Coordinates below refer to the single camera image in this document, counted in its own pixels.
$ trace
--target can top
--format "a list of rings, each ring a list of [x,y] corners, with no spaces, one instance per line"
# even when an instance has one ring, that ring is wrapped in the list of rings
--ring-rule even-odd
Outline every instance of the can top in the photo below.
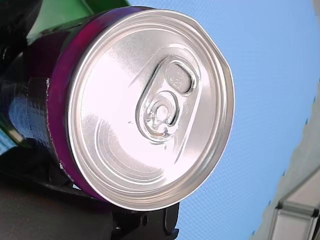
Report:
[[[70,85],[68,138],[101,197],[152,211],[205,181],[233,115],[232,74],[208,34],[187,15],[149,9],[105,29],[83,55]]]

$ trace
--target purple can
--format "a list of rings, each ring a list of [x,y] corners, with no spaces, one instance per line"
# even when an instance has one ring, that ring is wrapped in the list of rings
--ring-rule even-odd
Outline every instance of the purple can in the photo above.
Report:
[[[195,20],[123,7],[42,32],[3,75],[1,112],[84,192],[150,211],[187,197],[213,171],[234,87]]]

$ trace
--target blue sky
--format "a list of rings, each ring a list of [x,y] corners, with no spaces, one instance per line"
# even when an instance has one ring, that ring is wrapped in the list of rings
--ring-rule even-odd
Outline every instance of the blue sky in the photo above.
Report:
[[[130,0],[194,17],[235,84],[229,144],[213,175],[181,203],[181,240],[246,240],[299,144],[320,78],[320,32],[308,0]]]

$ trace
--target black object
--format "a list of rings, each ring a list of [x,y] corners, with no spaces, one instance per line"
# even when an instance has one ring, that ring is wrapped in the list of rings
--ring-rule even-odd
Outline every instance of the black object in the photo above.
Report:
[[[27,46],[42,0],[0,0],[0,74]],[[133,212],[73,188],[46,151],[0,156],[1,240],[174,240],[179,204]]]

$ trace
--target white structure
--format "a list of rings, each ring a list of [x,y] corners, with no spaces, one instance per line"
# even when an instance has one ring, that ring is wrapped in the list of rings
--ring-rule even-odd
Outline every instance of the white structure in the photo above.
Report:
[[[312,113],[251,240],[311,240],[320,207],[320,83]]]

